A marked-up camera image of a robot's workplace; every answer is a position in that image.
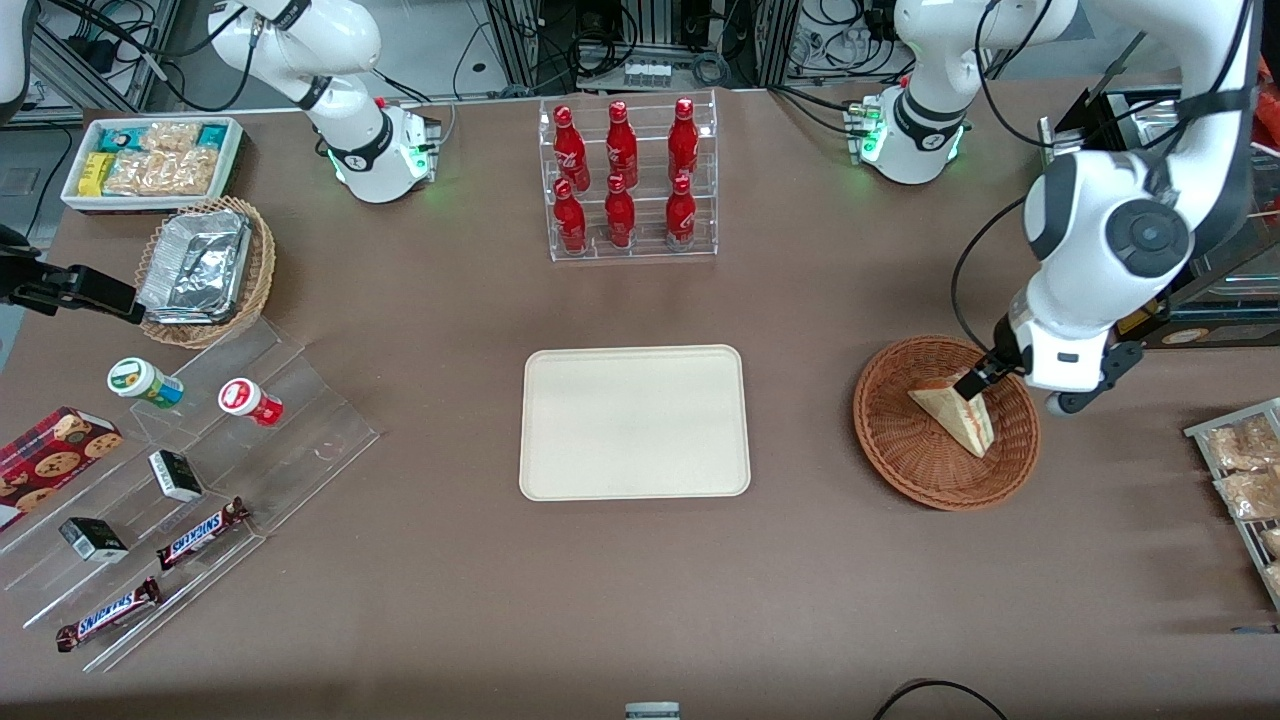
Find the wicker basket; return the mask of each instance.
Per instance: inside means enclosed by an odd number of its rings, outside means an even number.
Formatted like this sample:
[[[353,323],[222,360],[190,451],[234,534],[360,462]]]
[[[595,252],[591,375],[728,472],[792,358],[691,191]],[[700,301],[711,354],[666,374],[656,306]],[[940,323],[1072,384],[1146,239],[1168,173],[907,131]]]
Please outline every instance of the wicker basket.
[[[879,351],[854,392],[854,429],[876,470],[899,492],[938,510],[978,510],[1009,498],[1039,456],[1039,418],[1012,378],[983,393],[995,443],[974,457],[906,393],[972,368],[982,352],[946,336],[920,336]]]
[[[261,315],[262,306],[266,305],[266,296],[271,292],[271,273],[275,270],[275,240],[271,238],[271,228],[266,227],[262,215],[252,205],[236,197],[207,200],[183,208],[177,214],[191,215],[215,210],[234,210],[253,223],[253,237],[250,238],[248,258],[244,260],[239,307],[230,320],[220,325],[161,325],[143,320],[142,332],[151,340],[165,345],[178,345],[188,350],[204,350],[224,336],[251,327]],[[142,252],[142,263],[138,264],[138,272],[133,275],[136,287],[142,287],[142,279],[147,274],[147,268],[151,266],[151,254],[155,252],[161,228],[163,225],[151,233],[151,242]]]

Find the coca-cola bottle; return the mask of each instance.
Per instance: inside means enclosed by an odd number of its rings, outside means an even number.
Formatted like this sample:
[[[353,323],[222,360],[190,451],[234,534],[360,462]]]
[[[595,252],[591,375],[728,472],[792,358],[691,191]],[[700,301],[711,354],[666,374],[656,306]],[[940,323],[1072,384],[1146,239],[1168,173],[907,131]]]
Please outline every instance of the coca-cola bottle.
[[[640,182],[636,131],[627,120],[627,104],[621,100],[609,102],[609,135],[604,147],[609,154],[609,173],[621,174],[627,187],[635,187]]]
[[[694,126],[694,101],[689,97],[676,100],[676,122],[667,136],[667,174],[676,182],[680,173],[694,177],[698,169],[698,127]]]
[[[681,173],[671,183],[667,199],[667,247],[684,252],[694,243],[694,214],[698,204],[689,195],[689,176]]]
[[[582,213],[582,204],[573,197],[573,186],[566,178],[556,178],[552,186],[556,191],[556,205],[552,213],[556,215],[556,229],[561,236],[561,245],[570,255],[586,252],[586,215]]]
[[[576,192],[586,192],[591,187],[591,172],[586,169],[586,143],[573,127],[573,113],[559,105],[552,117],[556,119],[556,164],[561,176],[573,183]]]
[[[609,242],[614,247],[631,247],[636,232],[636,204],[627,192],[626,178],[621,173],[609,176],[609,196],[604,199],[604,214],[609,219]]]

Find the acrylic display rack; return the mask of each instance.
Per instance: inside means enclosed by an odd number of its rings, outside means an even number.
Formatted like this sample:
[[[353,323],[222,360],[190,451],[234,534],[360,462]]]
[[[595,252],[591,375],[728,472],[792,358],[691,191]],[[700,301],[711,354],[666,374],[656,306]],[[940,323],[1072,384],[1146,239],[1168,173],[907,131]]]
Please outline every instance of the acrylic display rack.
[[[0,579],[23,626],[49,638],[49,652],[55,652],[59,628],[156,577],[164,603],[140,610],[68,655],[86,673],[123,660],[378,439],[351,402],[316,374],[302,347],[262,319],[172,375],[186,386],[182,402],[169,410],[134,404],[116,423],[125,442],[115,452],[0,534]],[[262,428],[218,407],[218,391],[237,377],[283,401],[276,425]],[[204,486],[200,500],[183,503],[161,495],[148,464],[159,448],[187,456]],[[236,496],[252,516],[161,575],[156,551]],[[106,520],[128,555],[114,565],[81,560],[58,532],[73,516]]]
[[[692,243],[689,250],[676,252],[667,247],[667,199],[671,197],[667,136],[675,120],[676,100],[680,97],[692,99],[694,124],[698,126],[698,169],[690,187],[690,193],[698,204],[698,213],[694,215]],[[631,188],[636,206],[636,234],[627,250],[620,250],[609,242],[608,223],[604,217],[604,199],[609,192],[607,186],[609,161],[604,150],[604,138],[609,132],[609,99],[588,95],[541,101],[538,150],[541,158],[543,202],[547,205],[547,236],[552,261],[667,261],[714,258],[719,249],[716,143],[718,128],[714,92],[655,92],[626,95],[623,99],[627,102],[631,127],[636,131],[640,159],[640,182]],[[559,177],[559,167],[556,164],[556,123],[552,122],[550,114],[558,105],[567,105],[573,111],[573,124],[586,143],[586,167],[591,173],[591,186],[577,195],[586,213],[586,252],[576,256],[564,251],[552,211],[556,204],[552,183]]]
[[[1231,413],[1230,415],[1222,415],[1221,418],[1210,420],[1208,423],[1201,423],[1199,425],[1193,425],[1183,430],[1183,434],[1196,441],[1196,446],[1199,447],[1201,455],[1204,457],[1204,462],[1208,465],[1210,473],[1213,474],[1213,486],[1220,492],[1222,478],[1231,474],[1231,470],[1221,468],[1217,459],[1212,452],[1210,452],[1207,441],[1208,432],[1215,428],[1234,425],[1242,420],[1247,420],[1261,414],[1266,416],[1267,423],[1271,424],[1271,430],[1276,433],[1276,437],[1280,437],[1280,418],[1276,415],[1277,411],[1280,411],[1280,398],[1268,400],[1267,402],[1260,402],[1258,405],[1245,407],[1244,410]],[[1235,523],[1235,528],[1240,530],[1240,537],[1244,538],[1244,547],[1249,551],[1249,557],[1253,560],[1253,566],[1258,570],[1258,577],[1261,578],[1263,568],[1280,560],[1272,557],[1271,553],[1267,552],[1266,546],[1262,543],[1261,534],[1265,530],[1270,530],[1271,528],[1280,525],[1280,521],[1239,520],[1235,518],[1231,518],[1231,520]],[[1262,585],[1267,589],[1267,594],[1271,596],[1271,603],[1276,610],[1280,610],[1280,594],[1271,588],[1270,583],[1263,580]]]

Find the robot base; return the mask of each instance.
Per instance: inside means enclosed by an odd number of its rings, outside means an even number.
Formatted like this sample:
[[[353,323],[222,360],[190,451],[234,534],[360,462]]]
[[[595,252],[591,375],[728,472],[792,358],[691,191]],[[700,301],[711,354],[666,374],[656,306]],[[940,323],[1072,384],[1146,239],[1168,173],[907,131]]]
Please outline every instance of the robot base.
[[[849,155],[855,165],[870,165],[893,182],[923,184],[938,177],[960,152],[964,128],[956,131],[950,145],[920,150],[893,120],[893,102],[901,94],[901,87],[891,87],[879,95],[868,95],[860,105],[851,105],[845,111],[845,129],[856,133],[849,138]]]
[[[435,181],[439,161],[440,127],[426,126],[421,115],[402,108],[384,108],[392,120],[392,142],[364,172],[346,172],[334,160],[338,179],[365,202],[390,202],[420,183]]]

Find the table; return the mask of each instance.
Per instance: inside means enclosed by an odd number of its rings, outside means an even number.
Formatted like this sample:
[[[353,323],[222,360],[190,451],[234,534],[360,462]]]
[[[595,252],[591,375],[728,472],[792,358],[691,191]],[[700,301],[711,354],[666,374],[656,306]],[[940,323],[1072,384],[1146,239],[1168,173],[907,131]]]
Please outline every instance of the table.
[[[995,91],[1030,128],[1087,82]],[[1046,419],[1004,506],[918,506],[858,448],[854,382],[895,340],[959,334],[952,264],[1037,152],[979,101],[945,176],[899,187],[765,92],[718,99],[721,255],[639,268],[549,263],[536,101],[461,108],[439,182],[387,206],[334,181],[302,114],[243,115],[236,192],[279,245],[266,314],[387,436],[109,674],[19,630],[0,594],[0,715],[598,719],[677,700],[691,720],[867,717],[920,676],[1015,717],[1275,712],[1280,641],[1226,633],[1274,616],[1180,433],[1280,395],[1275,354],[1153,354],[1085,415]],[[52,260],[131,277],[155,223],[67,213]],[[1016,222],[992,232],[964,279],[974,324],[1033,269]],[[719,342],[744,359],[746,493],[521,496],[530,354]],[[102,374],[132,354],[187,357],[92,313],[31,315],[0,437],[60,404],[123,414]],[[986,717],[916,694],[897,716]]]

